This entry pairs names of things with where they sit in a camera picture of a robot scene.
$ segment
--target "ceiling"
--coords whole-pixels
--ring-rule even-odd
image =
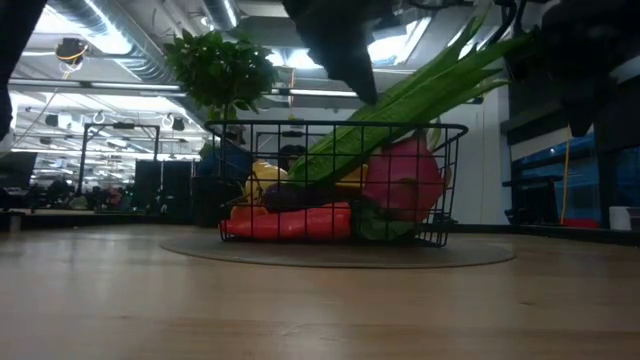
[[[209,31],[209,25],[203,20],[203,0],[118,0],[118,3],[130,17],[128,20],[144,31],[157,46],[170,41],[175,34],[181,32],[182,28],[195,34],[204,34]],[[295,60],[295,56],[304,55],[304,45],[279,1],[240,0],[237,3],[242,11],[242,19],[238,27],[230,32],[231,35],[243,33],[254,42],[271,47],[278,56],[282,57],[282,60],[299,61]],[[524,19],[525,27],[535,23],[539,18],[538,11],[536,4],[530,6]],[[414,34],[413,29],[418,27],[415,25],[409,33],[409,35],[414,34],[414,38],[405,39],[406,43],[403,44],[406,46],[400,49],[405,51],[404,61],[395,65],[375,66],[378,91],[383,92],[435,57],[456,36],[472,12],[471,7],[455,7],[437,13],[411,10],[405,14],[409,20],[415,21],[415,24],[420,24],[422,21],[424,28],[415,30]],[[494,9],[474,41],[481,42],[490,36],[499,24],[499,11]],[[70,80],[140,82],[137,76],[113,59],[87,57],[81,67],[75,71],[70,71],[69,66],[60,63],[53,56],[53,49],[62,42],[63,38],[82,38],[82,33],[82,29],[74,24],[60,21],[53,13],[45,11],[15,70],[14,77],[59,80],[68,76]],[[313,66],[301,67],[294,71],[291,69],[283,71],[281,75],[283,84],[289,84],[290,76],[294,74],[296,89],[349,91],[344,84],[327,79],[323,69]],[[185,159],[197,158],[198,150],[202,147],[204,139],[208,137],[198,125],[203,120],[199,118],[199,114],[191,109],[185,109],[180,102],[172,98],[118,96],[113,93],[110,95],[95,93],[53,95],[53,92],[53,88],[12,92],[12,99],[19,110],[15,131],[20,142],[14,148],[32,149],[30,151],[39,149],[41,155],[37,168],[55,170],[60,164],[61,157],[69,159],[65,162],[65,166],[72,168],[73,164],[78,162],[77,154],[82,147],[82,122],[91,122],[96,116],[98,120],[104,117],[104,124],[126,121],[138,125],[160,126],[162,158],[169,156],[173,158],[174,154]],[[47,103],[49,106],[46,111],[39,117],[39,121],[34,123]],[[360,106],[361,103],[357,99],[296,96],[293,100],[293,109],[283,110],[289,107],[288,98],[269,97],[261,104],[261,108],[265,109],[261,117],[281,117],[283,112],[295,115],[296,109],[304,109],[302,111],[304,114],[312,111],[313,118],[321,119],[326,115],[326,118],[333,119],[340,109],[352,110]],[[44,118],[53,114],[59,114],[60,118],[65,119],[66,127],[47,126]],[[171,129],[171,121],[177,117],[184,118],[185,130],[182,132]],[[240,117],[254,118],[248,114],[240,114]],[[110,145],[108,138],[105,137],[98,136],[89,142],[87,149],[91,155],[88,156],[88,160],[94,164],[88,165],[90,173],[102,174],[100,166],[107,166],[105,165],[107,163],[117,164],[117,174],[120,176],[104,175],[103,178],[128,179],[133,176],[135,159],[148,158],[148,154],[153,151],[150,134],[143,129],[124,131],[105,128],[103,132],[108,134],[111,140],[120,139],[126,143],[125,147],[114,149],[113,144]],[[43,137],[50,137],[51,145],[42,145]],[[118,153],[121,159],[113,158],[111,161],[99,152],[113,155]],[[77,173],[75,169],[71,171],[74,175]],[[68,174],[68,170],[61,174],[73,177],[72,174]]]

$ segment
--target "fluorescent light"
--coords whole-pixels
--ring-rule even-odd
[[[53,149],[25,149],[25,148],[13,148],[11,152],[29,152],[29,153],[40,153],[40,154],[64,154],[68,156],[81,156],[82,151],[80,150],[53,150]],[[124,151],[87,151],[86,155],[88,156],[122,156],[133,159],[153,159],[153,153],[132,153],[132,152],[124,152]],[[158,154],[158,160],[167,160],[169,156],[174,155],[178,159],[183,160],[193,160],[200,159],[200,155],[198,154]]]
[[[73,171],[67,170],[67,169],[35,169],[33,171],[38,173],[43,173],[43,174],[57,174],[57,173],[65,173],[68,175],[73,174]]]
[[[55,86],[62,88],[80,88],[82,84],[79,81],[69,80],[39,80],[39,79],[25,79],[25,78],[10,78],[9,85],[29,85],[29,86]]]
[[[180,90],[180,85],[133,84],[133,83],[110,83],[110,82],[92,82],[91,85],[99,89],[131,89],[131,90],[153,90],[153,91],[179,91]]]
[[[53,56],[53,51],[23,51],[21,56]]]
[[[140,141],[140,142],[155,142],[156,139],[155,138],[148,138],[148,137],[132,137],[129,138],[129,141]],[[185,142],[186,139],[183,138],[160,138],[160,142]]]
[[[107,139],[108,144],[115,145],[117,147],[127,147],[127,142],[118,139]]]
[[[227,10],[227,14],[229,14],[229,19],[231,19],[232,27],[238,26],[238,19],[236,18],[236,13],[233,11],[231,7],[231,3],[229,0],[224,0],[224,8]]]
[[[346,98],[357,98],[358,95],[352,91],[329,91],[329,90],[302,90],[302,89],[291,89],[291,95],[301,95],[301,96],[330,96],[330,97],[346,97]]]
[[[170,98],[174,98],[174,97],[185,98],[185,97],[188,97],[187,93],[185,93],[185,92],[166,93],[166,92],[161,92],[161,91],[140,91],[140,96],[165,96],[165,97],[170,97]]]

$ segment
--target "wall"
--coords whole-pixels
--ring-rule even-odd
[[[506,139],[500,122],[509,116],[506,87],[494,90],[482,105],[462,105],[442,116],[443,123],[465,125],[460,139],[453,218],[461,224],[507,224],[511,191],[502,187],[511,174]]]

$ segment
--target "window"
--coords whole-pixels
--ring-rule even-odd
[[[640,147],[616,156],[614,206],[640,207]]]
[[[542,176],[564,177],[566,143],[558,144],[512,164],[513,179]],[[567,212],[565,219],[601,222],[598,161],[593,133],[571,140]],[[558,215],[562,213],[564,182],[555,182]]]

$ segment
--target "pipe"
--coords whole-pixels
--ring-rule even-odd
[[[193,23],[191,22],[191,19],[189,19],[189,16],[178,4],[176,4],[175,0],[164,0],[162,6],[171,14],[173,14],[174,19],[180,22],[180,25],[182,25],[183,28],[187,29],[188,32],[190,32],[194,36],[202,35],[202,31],[193,26]]]
[[[240,10],[235,0],[204,0],[204,11],[214,30],[229,31],[240,22]]]
[[[118,64],[145,82],[166,82],[173,74],[164,63],[164,54],[149,39],[117,1],[49,0],[49,7],[76,24],[82,35],[101,51],[144,57],[117,60]]]

